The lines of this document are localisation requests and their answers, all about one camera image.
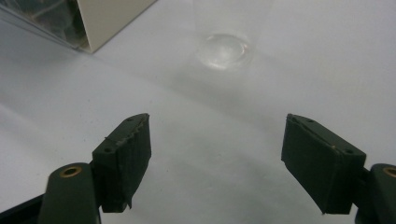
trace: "cup base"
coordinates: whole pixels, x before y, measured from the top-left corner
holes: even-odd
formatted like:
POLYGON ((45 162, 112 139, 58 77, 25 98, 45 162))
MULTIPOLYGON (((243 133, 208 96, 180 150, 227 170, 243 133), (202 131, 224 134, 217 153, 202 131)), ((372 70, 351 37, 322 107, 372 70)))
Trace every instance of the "cup base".
POLYGON ((251 50, 246 41, 226 34, 211 35, 198 48, 197 57, 204 65, 216 70, 235 69, 245 65, 251 50))

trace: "white table surface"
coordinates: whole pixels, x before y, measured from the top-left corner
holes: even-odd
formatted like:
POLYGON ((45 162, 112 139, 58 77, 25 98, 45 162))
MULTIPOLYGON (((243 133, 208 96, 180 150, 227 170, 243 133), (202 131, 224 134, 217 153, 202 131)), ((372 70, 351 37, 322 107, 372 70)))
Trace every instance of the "white table surface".
POLYGON ((150 114, 152 159, 103 223, 353 223, 323 216, 280 160, 286 116, 396 163, 396 2, 277 0, 250 67, 192 66, 191 0, 162 0, 95 54, 0 21, 0 210, 45 191, 125 118, 150 114))

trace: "cardboard box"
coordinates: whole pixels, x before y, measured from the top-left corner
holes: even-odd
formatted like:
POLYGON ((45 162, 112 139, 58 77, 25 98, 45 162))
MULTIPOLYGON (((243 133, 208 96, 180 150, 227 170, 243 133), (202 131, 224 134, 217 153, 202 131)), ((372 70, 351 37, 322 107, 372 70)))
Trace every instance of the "cardboard box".
POLYGON ((95 52, 156 0, 0 0, 1 18, 95 52))

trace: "clear plastic cup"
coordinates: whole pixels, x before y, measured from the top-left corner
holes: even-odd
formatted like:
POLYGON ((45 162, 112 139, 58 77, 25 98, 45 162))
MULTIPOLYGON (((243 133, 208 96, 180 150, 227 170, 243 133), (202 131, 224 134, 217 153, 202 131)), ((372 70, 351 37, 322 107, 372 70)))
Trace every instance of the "clear plastic cup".
POLYGON ((216 70, 248 64, 274 1, 194 0, 199 61, 216 70))

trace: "screw hole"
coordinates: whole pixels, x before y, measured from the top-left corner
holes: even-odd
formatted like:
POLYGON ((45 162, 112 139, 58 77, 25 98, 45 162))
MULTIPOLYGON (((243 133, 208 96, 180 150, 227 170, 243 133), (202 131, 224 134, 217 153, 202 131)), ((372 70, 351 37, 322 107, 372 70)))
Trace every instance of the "screw hole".
POLYGON ((386 168, 384 168, 384 172, 385 172, 385 174, 396 178, 396 168, 386 167, 386 168))
POLYGON ((345 152, 346 152, 347 154, 353 154, 353 151, 352 151, 351 149, 346 149, 345 152))
POLYGON ((63 178, 72 177, 78 175, 79 173, 81 173, 81 171, 82 169, 79 166, 68 167, 61 171, 61 177, 63 178))

